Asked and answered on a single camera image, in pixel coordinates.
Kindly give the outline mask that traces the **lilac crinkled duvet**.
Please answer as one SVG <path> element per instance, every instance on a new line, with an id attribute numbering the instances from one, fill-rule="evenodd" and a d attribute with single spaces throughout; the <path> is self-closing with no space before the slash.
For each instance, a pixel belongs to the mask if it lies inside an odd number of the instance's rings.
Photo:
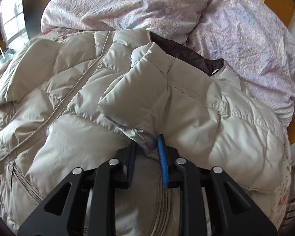
<path id="1" fill-rule="evenodd" d="M 51 0 L 41 30 L 85 31 L 146 29 L 185 44 L 208 0 Z"/>

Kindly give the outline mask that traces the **beige puffer down jacket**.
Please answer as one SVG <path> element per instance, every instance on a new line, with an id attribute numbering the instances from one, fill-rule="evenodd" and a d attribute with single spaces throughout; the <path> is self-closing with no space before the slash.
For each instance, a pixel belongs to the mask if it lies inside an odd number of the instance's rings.
<path id="1" fill-rule="evenodd" d="M 72 169 L 97 168 L 135 141 L 143 154 L 117 193 L 117 235 L 178 235 L 159 134 L 196 166 L 224 169 L 280 223 L 286 147 L 276 114 L 224 60 L 142 29 L 37 37 L 0 67 L 1 219 L 17 233 Z"/>

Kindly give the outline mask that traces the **lilac crinkled pillow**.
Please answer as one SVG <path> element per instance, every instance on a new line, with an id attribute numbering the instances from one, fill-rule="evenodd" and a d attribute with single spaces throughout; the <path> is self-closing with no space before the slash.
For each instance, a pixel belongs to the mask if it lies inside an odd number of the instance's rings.
<path id="1" fill-rule="evenodd" d="M 250 94 L 288 126 L 294 113 L 295 42 L 261 0 L 208 0 L 187 47 L 224 59 Z"/>

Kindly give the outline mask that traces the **floral bed sheet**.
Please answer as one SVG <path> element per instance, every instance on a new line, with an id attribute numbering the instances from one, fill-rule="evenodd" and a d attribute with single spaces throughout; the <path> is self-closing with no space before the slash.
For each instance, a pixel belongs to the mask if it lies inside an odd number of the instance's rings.
<path id="1" fill-rule="evenodd" d="M 284 154 L 282 159 L 282 181 L 274 191 L 270 220 L 278 230 L 283 223 L 286 214 L 290 189 L 292 185 L 291 149 L 287 133 L 284 133 Z"/>

